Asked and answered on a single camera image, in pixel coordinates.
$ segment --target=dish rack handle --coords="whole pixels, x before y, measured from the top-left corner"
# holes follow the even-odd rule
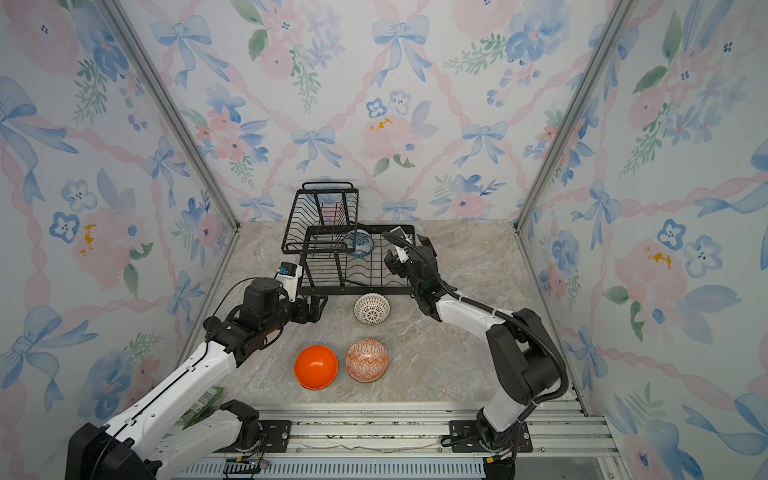
[[[302,190],[308,190],[306,188],[307,185],[330,185],[330,184],[332,184],[332,185],[335,185],[335,184],[349,185],[349,188],[354,188],[355,187],[354,185],[352,185],[351,182],[337,182],[337,181],[334,181],[334,180],[328,180],[327,182],[319,182],[319,181],[316,181],[316,182],[304,182],[303,184],[301,184],[301,188],[302,188]]]

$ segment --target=orange bowl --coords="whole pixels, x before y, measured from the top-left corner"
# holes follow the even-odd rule
[[[293,374],[302,387],[309,390],[326,388],[339,372],[339,360],[333,351],[324,345],[312,345],[296,357]]]

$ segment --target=blue and white bowl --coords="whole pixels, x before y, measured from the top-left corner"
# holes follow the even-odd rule
[[[342,242],[350,247],[355,247],[354,252],[349,252],[349,255],[355,258],[367,257],[373,252],[373,238],[363,230],[349,232]]]

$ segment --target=black cable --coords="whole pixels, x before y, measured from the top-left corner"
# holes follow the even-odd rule
[[[232,290],[235,290],[236,286],[240,285],[242,282],[247,282],[248,280],[255,280],[257,278],[259,278],[259,277],[258,276],[252,276],[250,278],[242,279],[241,281],[239,281],[239,282],[235,283],[234,285],[232,285],[232,288],[230,288],[229,291],[227,291],[227,293],[224,294],[224,298],[221,299],[221,301],[219,302],[219,306],[216,307],[216,309],[214,310],[214,314],[211,315],[211,316],[216,316],[216,312],[219,311],[219,308],[221,308],[221,305],[224,303],[224,300],[226,300],[227,297],[230,295],[230,293],[232,293]]]
[[[430,263],[429,258],[427,258],[427,256],[421,250],[419,250],[418,248],[415,248],[415,246],[405,238],[395,235],[393,233],[384,232],[381,235],[393,245],[396,245],[400,248],[408,248],[411,251],[415,252],[417,255],[419,255],[419,257],[421,257],[421,259],[424,260],[424,263],[427,265],[427,267],[432,271],[432,273],[434,273],[435,278],[440,283],[440,287],[442,287],[443,290],[445,290],[448,293],[448,295],[452,296],[453,298],[457,299],[460,302],[469,303],[470,305],[476,306],[479,309],[484,310],[485,312],[488,312],[492,315],[496,315],[497,317],[505,319],[508,322],[512,323],[521,332],[527,335],[529,339],[531,339],[539,348],[541,348],[551,358],[552,362],[554,363],[554,367],[558,371],[558,375],[560,376],[560,387],[554,392],[544,393],[537,396],[535,399],[533,399],[533,404],[535,406],[537,406],[542,402],[546,402],[547,400],[558,399],[568,391],[568,371],[565,368],[565,361],[560,356],[559,352],[550,348],[549,345],[547,345],[547,343],[539,335],[537,335],[533,330],[531,330],[528,327],[528,325],[526,325],[521,320],[515,318],[514,316],[509,316],[506,313],[500,312],[488,305],[485,305],[484,303],[478,302],[477,300],[473,300],[471,298],[458,295],[456,292],[451,290],[451,287],[442,279],[442,277],[440,277],[440,273],[437,271],[437,268],[435,268],[432,265],[432,263]],[[530,414],[530,411],[526,410],[526,415],[525,415],[526,417],[528,416],[528,414]]]
[[[107,443],[104,444],[104,448],[101,449],[101,453],[98,454],[96,462],[94,463],[94,467],[91,470],[90,480],[94,480],[94,478],[96,478],[96,471],[98,470],[99,464],[101,463],[101,459],[104,457],[104,453],[107,452],[107,449],[109,449],[109,445],[112,443],[112,440],[114,440],[114,438],[108,439]]]
[[[440,445],[442,445],[445,448],[452,447],[454,445],[458,445],[459,443],[469,442],[470,440],[475,440],[480,437],[479,433],[475,433],[472,436],[466,437],[465,439],[458,439],[458,440],[451,440],[451,439],[443,439],[440,441]]]

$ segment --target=bowl rim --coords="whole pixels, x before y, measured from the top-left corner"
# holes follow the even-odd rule
[[[301,356],[302,353],[304,353],[308,349],[311,349],[311,348],[316,347],[316,346],[323,347],[324,349],[326,349],[329,352],[331,352],[331,354],[333,354],[333,358],[336,361],[336,369],[334,370],[333,376],[331,377],[331,380],[328,381],[328,383],[326,383],[323,386],[311,387],[311,386],[306,386],[303,383],[301,383],[301,380],[299,380],[299,376],[296,374],[296,365],[297,365],[297,363],[299,361],[299,357]],[[296,360],[294,360],[294,362],[293,362],[293,377],[296,379],[296,381],[299,383],[299,385],[301,385],[302,387],[304,387],[307,390],[322,390],[322,389],[326,388],[328,385],[330,385],[331,383],[333,383],[333,380],[336,379],[337,375],[339,375],[339,358],[336,357],[336,353],[333,352],[333,350],[331,350],[328,346],[325,346],[325,345],[320,345],[320,344],[310,345],[310,346],[306,347],[305,349],[302,349],[302,351],[299,352],[299,355],[296,356]]]

